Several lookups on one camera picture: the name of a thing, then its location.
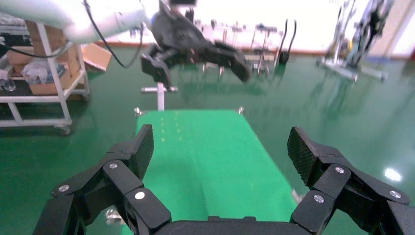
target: cardboard box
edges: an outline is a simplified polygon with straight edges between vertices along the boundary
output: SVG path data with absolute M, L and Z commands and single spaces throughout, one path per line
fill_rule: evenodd
M 26 65 L 13 65 L 14 72 L 21 73 Z
M 25 22 L 26 22 L 27 31 L 29 32 L 32 40 L 40 40 L 40 34 L 39 34 L 37 24 L 32 21 L 25 21 Z M 45 29 L 46 29 L 46 34 L 47 34 L 47 38 L 49 39 L 49 41 L 56 40 L 56 41 L 66 42 L 67 39 L 65 35 L 63 34 L 62 30 L 48 26 L 48 25 L 45 25 Z
M 78 58 L 76 57 L 76 58 L 71 59 L 70 61 L 66 63 L 66 65 L 69 70 L 70 76 L 77 77 L 79 74 L 79 70 L 81 69 Z
M 41 42 L 32 42 L 33 43 L 33 48 L 34 48 L 34 52 L 36 55 L 46 55 L 45 53 L 45 49 L 43 47 L 43 44 Z M 52 52 L 54 52 L 55 50 L 57 50 L 58 48 L 62 47 L 64 44 L 59 44 L 59 45 L 50 45 L 50 49 L 52 50 Z M 61 62 L 61 63 L 66 63 L 74 58 L 78 58 L 78 50 L 76 49 L 77 45 L 72 46 L 71 48 L 69 48 L 67 51 L 65 51 L 63 54 L 61 54 L 60 56 L 58 56 L 56 58 L 56 61 Z
M 107 70 L 112 57 L 108 50 L 93 43 L 83 47 L 82 53 L 85 63 L 101 71 Z
M 34 53 L 33 47 L 12 47 L 17 50 L 21 50 L 30 54 Z M 11 65 L 27 65 L 33 57 L 28 55 L 23 55 L 14 51 L 9 50 L 7 52 L 7 60 L 9 61 L 9 64 Z
M 76 77 L 71 77 L 70 72 L 67 70 L 59 80 L 61 81 L 62 88 L 67 89 L 72 85 L 75 79 Z M 33 94 L 58 94 L 54 83 L 32 84 L 29 85 L 29 87 Z

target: plastic bag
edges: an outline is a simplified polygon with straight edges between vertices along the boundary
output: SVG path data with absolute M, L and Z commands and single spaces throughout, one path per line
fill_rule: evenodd
M 46 59 L 35 58 L 23 68 L 21 74 L 29 84 L 44 84 L 49 71 L 50 66 Z

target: white robotic arm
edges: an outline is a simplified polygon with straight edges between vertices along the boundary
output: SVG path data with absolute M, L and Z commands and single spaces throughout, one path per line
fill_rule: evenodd
M 88 0 L 95 23 L 104 37 L 125 32 L 151 21 L 158 0 Z M 82 0 L 0 0 L 0 11 L 63 30 L 76 44 L 99 40 Z

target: robotic arm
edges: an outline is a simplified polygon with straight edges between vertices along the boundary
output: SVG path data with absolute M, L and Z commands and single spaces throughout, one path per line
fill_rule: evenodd
M 146 23 L 159 11 L 157 0 L 88 0 L 93 18 L 104 37 L 125 32 Z M 0 9 L 9 15 L 40 22 L 63 30 L 76 44 L 99 40 L 82 0 L 2 0 Z
M 210 62 L 231 68 L 246 82 L 251 74 L 236 49 L 206 40 L 186 17 L 160 0 L 88 0 L 88 7 L 103 37 L 116 35 L 145 23 L 158 45 L 142 55 L 142 69 L 156 82 L 171 87 L 169 69 L 176 64 Z M 0 9 L 10 15 L 62 29 L 76 44 L 100 39 L 83 0 L 2 0 Z

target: white wall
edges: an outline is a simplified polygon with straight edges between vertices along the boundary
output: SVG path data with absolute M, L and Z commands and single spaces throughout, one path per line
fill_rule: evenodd
M 395 48 L 393 49 L 393 55 L 397 56 L 411 56 L 412 51 L 415 48 L 415 14 L 412 15 L 405 30 L 399 38 Z
M 397 8 L 400 1 L 395 0 Z M 353 25 L 360 21 L 362 14 L 369 0 L 356 0 L 357 11 L 350 20 L 346 30 L 346 38 L 351 39 L 355 33 Z M 343 0 L 198 0 L 194 8 L 195 19 L 201 20 L 205 27 L 204 36 L 209 39 L 222 40 L 223 29 L 212 32 L 210 20 L 215 19 L 218 23 L 230 25 L 236 24 L 241 27 L 247 25 L 247 30 L 238 33 L 236 38 L 237 47 L 249 47 L 252 42 L 253 28 L 256 24 L 263 23 L 266 26 L 276 26 L 284 30 L 285 19 L 290 19 L 287 30 L 285 47 L 287 48 L 293 33 L 293 19 L 297 20 L 297 35 L 292 50 L 322 52 L 326 51 L 333 41 L 334 29 L 337 22 L 337 15 Z M 407 30 L 403 33 L 401 40 L 393 50 L 393 55 L 402 53 L 410 54 L 414 47 L 415 18 L 408 24 Z M 129 34 L 117 37 L 122 42 L 136 42 L 130 39 Z M 281 37 L 278 34 L 271 34 L 268 44 L 271 49 L 279 46 Z M 255 45 L 262 46 L 264 34 L 256 33 Z M 144 42 L 153 42 L 151 34 L 144 36 Z M 228 30 L 227 43 L 232 44 L 233 33 Z

